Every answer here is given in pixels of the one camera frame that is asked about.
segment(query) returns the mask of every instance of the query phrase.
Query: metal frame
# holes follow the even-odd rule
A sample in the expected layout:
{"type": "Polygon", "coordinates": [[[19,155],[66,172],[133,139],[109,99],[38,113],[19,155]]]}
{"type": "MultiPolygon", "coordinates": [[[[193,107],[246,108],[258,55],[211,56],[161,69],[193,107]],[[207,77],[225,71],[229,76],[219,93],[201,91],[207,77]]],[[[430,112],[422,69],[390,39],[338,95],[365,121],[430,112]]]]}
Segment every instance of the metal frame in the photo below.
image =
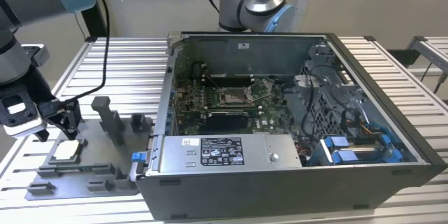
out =
{"type": "Polygon", "coordinates": [[[448,72],[448,39],[439,37],[414,37],[409,48],[415,49],[441,69],[448,72]]]}
{"type": "MultiPolygon", "coordinates": [[[[448,110],[439,98],[415,81],[409,70],[402,69],[394,57],[382,49],[375,41],[363,37],[341,37],[357,60],[370,73],[381,88],[390,96],[418,131],[433,148],[448,162],[448,110]]],[[[102,80],[102,53],[105,39],[95,43],[90,50],[83,49],[74,62],[79,62],[83,69],[71,68],[59,82],[62,97],[70,97],[83,88],[91,88],[102,80]]],[[[113,69],[109,77],[114,82],[107,83],[107,92],[111,94],[113,105],[123,115],[129,112],[143,112],[155,118],[159,104],[166,64],[166,40],[142,38],[114,38],[111,41],[113,69]],[[127,84],[125,92],[115,86],[127,84]]],[[[93,97],[83,100],[89,104],[93,97]]],[[[89,108],[83,107],[86,118],[99,118],[89,108]]],[[[51,139],[58,137],[58,130],[50,128],[51,139]]],[[[51,149],[53,143],[34,142],[35,138],[23,138],[17,141],[5,161],[0,163],[3,175],[0,187],[15,187],[15,190],[0,191],[0,220],[6,222],[27,222],[39,219],[39,222],[61,222],[62,218],[70,223],[118,223],[157,222],[149,211],[142,195],[126,197],[103,197],[90,199],[26,201],[26,190],[22,189],[33,179],[33,170],[43,162],[42,155],[51,149]]],[[[258,217],[234,220],[214,220],[203,223],[434,223],[448,219],[448,173],[443,172],[423,187],[411,187],[398,192],[375,210],[357,210],[327,212],[294,216],[258,217]]]]}

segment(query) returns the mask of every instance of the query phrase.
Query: barcode sticker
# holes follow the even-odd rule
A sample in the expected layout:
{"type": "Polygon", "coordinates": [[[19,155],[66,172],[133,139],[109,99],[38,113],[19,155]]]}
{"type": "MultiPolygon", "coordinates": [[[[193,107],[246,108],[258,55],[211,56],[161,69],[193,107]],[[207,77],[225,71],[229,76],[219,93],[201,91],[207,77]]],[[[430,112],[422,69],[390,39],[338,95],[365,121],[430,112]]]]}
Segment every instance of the barcode sticker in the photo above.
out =
{"type": "Polygon", "coordinates": [[[199,138],[183,138],[183,145],[199,146],[199,138]]]}
{"type": "Polygon", "coordinates": [[[250,49],[250,43],[239,43],[239,49],[250,49]]]}

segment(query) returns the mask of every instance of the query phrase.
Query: blue latch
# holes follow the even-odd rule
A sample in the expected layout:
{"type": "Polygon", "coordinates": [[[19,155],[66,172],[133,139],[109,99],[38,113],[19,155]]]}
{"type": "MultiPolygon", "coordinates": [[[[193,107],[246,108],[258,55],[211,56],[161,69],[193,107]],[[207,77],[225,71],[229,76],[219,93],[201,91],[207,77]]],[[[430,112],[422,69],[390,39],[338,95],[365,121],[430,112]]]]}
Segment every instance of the blue latch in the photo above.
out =
{"type": "Polygon", "coordinates": [[[330,136],[326,138],[326,145],[329,148],[347,148],[350,143],[346,136],[330,136]]]}
{"type": "Polygon", "coordinates": [[[142,152],[133,153],[131,161],[145,163],[147,161],[147,153],[142,152]]]}
{"type": "Polygon", "coordinates": [[[341,165],[345,163],[350,164],[351,162],[359,161],[358,156],[353,150],[334,152],[331,157],[337,165],[341,165]]]}

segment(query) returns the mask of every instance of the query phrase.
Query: metal rail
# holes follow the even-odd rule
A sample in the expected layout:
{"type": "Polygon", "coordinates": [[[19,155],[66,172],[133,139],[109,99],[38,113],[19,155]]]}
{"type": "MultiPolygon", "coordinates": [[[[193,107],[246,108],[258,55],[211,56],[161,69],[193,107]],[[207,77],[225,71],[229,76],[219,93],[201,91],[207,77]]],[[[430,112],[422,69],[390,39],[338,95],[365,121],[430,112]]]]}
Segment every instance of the metal rail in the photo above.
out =
{"type": "MultiPolygon", "coordinates": [[[[448,107],[387,53],[377,41],[342,37],[347,48],[371,73],[394,103],[417,126],[423,137],[448,162],[448,107]]],[[[77,56],[54,92],[71,97],[102,82],[105,39],[87,43],[77,56]]],[[[109,80],[97,93],[111,97],[111,108],[122,116],[146,113],[157,118],[165,66],[165,39],[114,38],[111,41],[109,80]]],[[[94,96],[81,100],[85,118],[99,118],[90,104],[94,96]]],[[[50,129],[51,139],[58,130],[50,129]]],[[[155,221],[142,195],[27,201],[26,186],[35,169],[43,164],[53,141],[35,137],[21,139],[0,164],[0,221],[35,219],[65,223],[147,223],[155,221]]],[[[375,210],[329,212],[199,223],[442,223],[448,220],[448,172],[423,187],[398,192],[375,210]]]]}

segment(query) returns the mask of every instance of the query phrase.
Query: white component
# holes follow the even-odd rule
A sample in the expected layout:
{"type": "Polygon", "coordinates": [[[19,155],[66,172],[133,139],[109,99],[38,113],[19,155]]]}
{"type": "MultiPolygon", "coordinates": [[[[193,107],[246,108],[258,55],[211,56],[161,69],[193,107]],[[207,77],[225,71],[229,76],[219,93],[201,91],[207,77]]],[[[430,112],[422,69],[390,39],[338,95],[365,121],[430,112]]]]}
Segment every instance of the white component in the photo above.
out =
{"type": "Polygon", "coordinates": [[[47,123],[38,112],[38,117],[30,122],[26,122],[25,124],[21,124],[15,127],[9,127],[5,125],[3,128],[6,129],[6,132],[10,136],[19,138],[45,130],[47,128],[47,123]]]}
{"type": "Polygon", "coordinates": [[[9,112],[10,114],[17,114],[19,113],[21,111],[25,111],[27,108],[26,104],[22,102],[11,107],[9,107],[9,112]]]}
{"type": "Polygon", "coordinates": [[[250,43],[239,43],[239,49],[249,49],[250,43]]]}
{"type": "Polygon", "coordinates": [[[67,140],[62,142],[55,151],[54,157],[57,160],[66,160],[75,156],[77,150],[79,147],[79,141],[67,140]]]}
{"type": "Polygon", "coordinates": [[[183,145],[199,146],[199,138],[183,138],[183,145]]]}

